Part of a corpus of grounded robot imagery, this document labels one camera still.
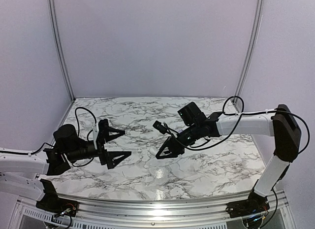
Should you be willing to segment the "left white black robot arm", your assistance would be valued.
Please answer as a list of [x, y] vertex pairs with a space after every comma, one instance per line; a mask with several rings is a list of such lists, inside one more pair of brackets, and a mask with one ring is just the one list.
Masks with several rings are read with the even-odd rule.
[[124, 130], [109, 126], [107, 119], [94, 124], [93, 139], [79, 137], [74, 125], [66, 124], [53, 133], [55, 144], [43, 143], [35, 151], [0, 150], [0, 190], [23, 196], [43, 204], [52, 212], [62, 208], [62, 200], [55, 196], [55, 188], [45, 179], [27, 178], [26, 173], [59, 176], [80, 160], [98, 158], [101, 165], [115, 168], [131, 155], [130, 151], [108, 151], [105, 144], [125, 135]]

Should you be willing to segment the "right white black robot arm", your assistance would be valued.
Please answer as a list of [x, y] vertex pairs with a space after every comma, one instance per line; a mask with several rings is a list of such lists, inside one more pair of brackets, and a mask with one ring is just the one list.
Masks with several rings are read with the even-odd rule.
[[275, 140], [275, 150], [262, 176], [253, 187], [253, 195], [244, 202], [244, 209], [254, 213], [263, 205], [276, 183], [283, 177], [289, 165], [302, 152], [300, 150], [301, 129], [297, 116], [284, 104], [276, 109], [259, 112], [228, 114], [214, 112], [209, 117], [191, 102], [178, 111], [187, 128], [174, 135], [167, 124], [155, 121], [153, 127], [162, 134], [169, 134], [156, 153], [157, 159], [176, 158], [182, 155], [197, 140], [204, 137], [229, 138], [233, 134], [271, 136]]

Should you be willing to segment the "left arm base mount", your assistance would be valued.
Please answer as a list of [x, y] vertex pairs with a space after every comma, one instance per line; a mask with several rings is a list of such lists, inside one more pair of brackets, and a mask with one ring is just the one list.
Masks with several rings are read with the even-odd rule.
[[79, 205], [77, 201], [59, 197], [54, 185], [49, 180], [41, 179], [40, 182], [43, 185], [44, 196], [41, 200], [36, 201], [37, 208], [59, 215], [70, 209], [70, 212], [66, 214], [71, 217], [76, 216]]

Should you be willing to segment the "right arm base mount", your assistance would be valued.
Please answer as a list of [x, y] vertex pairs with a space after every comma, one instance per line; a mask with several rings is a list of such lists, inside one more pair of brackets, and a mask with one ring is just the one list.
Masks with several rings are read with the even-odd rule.
[[229, 202], [225, 210], [230, 215], [230, 218], [236, 218], [268, 211], [269, 209], [267, 197], [258, 195], [252, 188], [247, 199]]

